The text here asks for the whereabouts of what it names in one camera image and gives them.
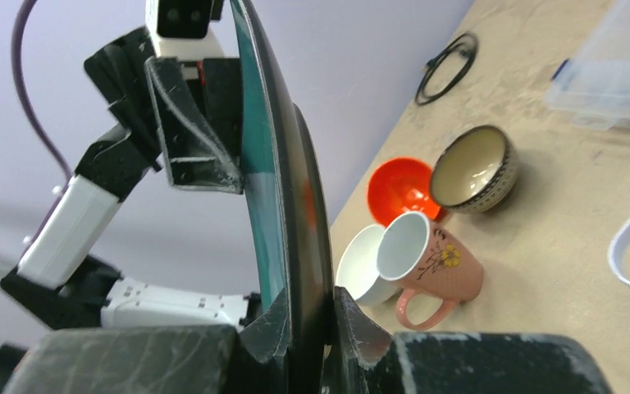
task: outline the red bowl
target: red bowl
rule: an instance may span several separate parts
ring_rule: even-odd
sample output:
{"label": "red bowl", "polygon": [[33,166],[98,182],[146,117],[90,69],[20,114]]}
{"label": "red bowl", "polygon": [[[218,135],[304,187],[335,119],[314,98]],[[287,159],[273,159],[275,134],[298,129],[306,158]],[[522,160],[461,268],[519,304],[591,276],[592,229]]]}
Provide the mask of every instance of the red bowl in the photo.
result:
{"label": "red bowl", "polygon": [[402,213],[424,212],[441,219],[443,209],[432,198],[431,167],[416,158],[393,158],[373,172],[368,181],[368,210],[376,222],[387,227]]}

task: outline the beige bowl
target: beige bowl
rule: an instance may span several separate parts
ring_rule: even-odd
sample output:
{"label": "beige bowl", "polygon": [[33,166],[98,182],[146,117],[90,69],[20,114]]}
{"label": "beige bowl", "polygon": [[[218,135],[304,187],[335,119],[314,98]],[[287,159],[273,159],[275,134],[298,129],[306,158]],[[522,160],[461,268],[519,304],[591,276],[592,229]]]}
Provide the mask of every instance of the beige bowl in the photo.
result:
{"label": "beige bowl", "polygon": [[496,126],[478,126],[463,133],[438,158],[431,196],[449,211],[484,212],[513,189],[518,167],[508,136]]}

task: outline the pink mug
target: pink mug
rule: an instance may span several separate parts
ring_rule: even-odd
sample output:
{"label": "pink mug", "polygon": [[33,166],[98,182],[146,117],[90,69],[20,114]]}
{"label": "pink mug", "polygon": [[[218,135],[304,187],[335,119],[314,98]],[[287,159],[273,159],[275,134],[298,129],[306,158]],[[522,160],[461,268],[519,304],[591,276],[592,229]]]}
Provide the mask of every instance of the pink mug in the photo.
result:
{"label": "pink mug", "polygon": [[[437,325],[460,302],[477,298],[484,282],[484,268],[469,250],[425,214],[399,215],[385,230],[378,248],[380,276],[404,287],[397,301],[397,319],[406,328],[427,330]],[[414,324],[407,305],[419,294],[443,300],[426,321]]]}

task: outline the black cable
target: black cable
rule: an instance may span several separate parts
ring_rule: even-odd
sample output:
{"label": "black cable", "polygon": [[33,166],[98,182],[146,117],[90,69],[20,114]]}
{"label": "black cable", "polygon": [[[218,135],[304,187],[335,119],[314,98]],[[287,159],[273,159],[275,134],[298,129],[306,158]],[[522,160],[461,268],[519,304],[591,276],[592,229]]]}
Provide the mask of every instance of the black cable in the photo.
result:
{"label": "black cable", "polygon": [[37,0],[24,0],[21,4],[21,9],[18,11],[16,17],[16,23],[13,26],[13,32],[11,35],[11,73],[13,74],[13,82],[16,85],[16,92],[18,93],[18,99],[21,101],[21,106],[25,112],[25,116],[28,118],[30,125],[34,129],[35,134],[42,141],[45,148],[57,161],[57,164],[64,173],[66,182],[71,179],[72,172],[69,164],[64,159],[62,153],[57,149],[52,140],[44,131],[42,125],[40,125],[37,116],[34,114],[30,97],[28,97],[27,89],[25,88],[25,77],[23,76],[23,61],[22,61],[22,48],[23,48],[23,36],[25,35],[25,25],[28,22],[28,17],[32,12]]}
{"label": "black cable", "polygon": [[[454,39],[452,43],[450,43],[445,49],[438,54],[438,56],[432,58],[426,63],[424,67],[424,77],[422,78],[422,82],[419,84],[417,89],[417,95],[414,97],[414,102],[418,106],[427,105],[433,103],[437,99],[443,97],[446,93],[450,92],[468,73],[469,69],[472,67],[474,63],[474,59],[477,58],[477,51],[479,50],[479,39],[477,36],[468,31],[466,33],[462,33],[457,39]],[[464,57],[466,60],[463,68],[458,71],[458,74],[453,77],[452,80],[445,86],[445,88],[441,89],[440,92],[435,94],[427,94],[425,92],[426,86],[428,85],[428,81],[431,80],[433,75],[438,70],[438,67],[441,63],[453,53],[458,53],[460,56]]]}

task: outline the table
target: table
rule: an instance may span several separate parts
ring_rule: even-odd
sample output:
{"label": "table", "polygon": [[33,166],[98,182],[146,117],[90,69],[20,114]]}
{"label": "table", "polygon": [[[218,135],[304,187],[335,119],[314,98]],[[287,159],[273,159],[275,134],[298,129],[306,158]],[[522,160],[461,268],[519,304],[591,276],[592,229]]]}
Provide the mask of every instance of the table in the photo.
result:
{"label": "table", "polygon": [[[472,70],[439,101],[406,108],[331,238],[336,269],[349,241],[373,223],[366,186],[385,160],[414,156],[432,165],[462,131],[503,128],[523,163],[517,189],[493,212],[445,222],[485,265],[482,293],[434,330],[563,334],[593,354],[615,392],[630,393],[630,288],[607,262],[610,241],[630,217],[630,131],[576,128],[542,103],[552,74],[611,3],[476,0],[457,32],[471,30],[481,41]],[[438,79],[456,70],[443,66]],[[394,302],[364,311],[402,331]],[[438,304],[415,300],[410,317],[421,321]]]}

